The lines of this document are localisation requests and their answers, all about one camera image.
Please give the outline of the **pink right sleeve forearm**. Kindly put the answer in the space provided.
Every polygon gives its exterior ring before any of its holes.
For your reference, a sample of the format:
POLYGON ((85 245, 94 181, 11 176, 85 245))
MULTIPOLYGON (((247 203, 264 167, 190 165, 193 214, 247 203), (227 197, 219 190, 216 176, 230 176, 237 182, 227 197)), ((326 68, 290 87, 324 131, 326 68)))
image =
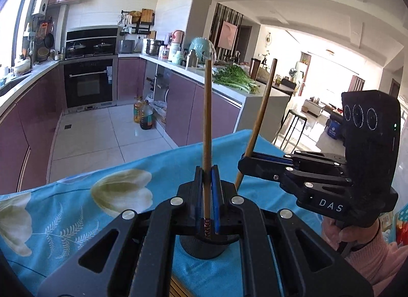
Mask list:
POLYGON ((367 281, 373 288, 374 296, 380 294, 392 282, 407 258, 407 248, 398 247, 395 242, 385 242, 381 230, 363 248, 351 252, 347 262, 367 281))

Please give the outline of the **person's right hand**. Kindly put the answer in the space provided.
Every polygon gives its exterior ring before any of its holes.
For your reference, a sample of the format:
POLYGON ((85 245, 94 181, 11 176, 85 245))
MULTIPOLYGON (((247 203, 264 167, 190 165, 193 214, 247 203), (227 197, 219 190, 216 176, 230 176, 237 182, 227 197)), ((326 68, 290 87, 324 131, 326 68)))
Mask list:
POLYGON ((341 242, 363 245, 370 243, 376 237, 380 228, 380 221, 376 220, 368 228, 350 226, 340 229, 336 221, 331 218, 323 217, 322 238, 335 250, 338 249, 341 242))

